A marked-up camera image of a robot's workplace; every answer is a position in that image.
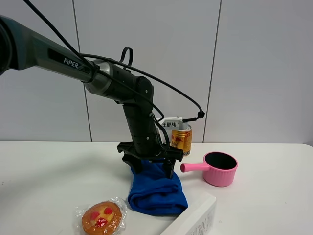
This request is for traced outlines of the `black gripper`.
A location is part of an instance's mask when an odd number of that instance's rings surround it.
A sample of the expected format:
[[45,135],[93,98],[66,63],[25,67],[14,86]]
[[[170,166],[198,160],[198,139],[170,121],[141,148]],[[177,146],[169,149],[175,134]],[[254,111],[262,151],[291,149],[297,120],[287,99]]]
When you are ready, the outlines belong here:
[[159,134],[132,136],[131,142],[121,142],[117,150],[119,153],[125,153],[122,160],[134,174],[142,171],[141,160],[165,159],[164,172],[168,179],[173,177],[176,160],[182,161],[183,159],[183,151],[171,147],[169,143],[163,143]]

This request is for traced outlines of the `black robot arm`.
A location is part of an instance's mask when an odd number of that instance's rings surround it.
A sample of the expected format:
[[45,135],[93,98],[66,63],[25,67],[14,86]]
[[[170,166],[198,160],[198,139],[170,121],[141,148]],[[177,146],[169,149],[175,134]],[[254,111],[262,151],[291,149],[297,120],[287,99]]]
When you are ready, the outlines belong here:
[[142,160],[162,163],[165,176],[172,178],[176,161],[183,153],[169,145],[164,128],[153,114],[154,88],[143,76],[135,76],[111,62],[89,61],[17,21],[0,18],[0,71],[39,67],[81,81],[92,94],[123,106],[132,136],[117,146],[123,161],[136,173]]

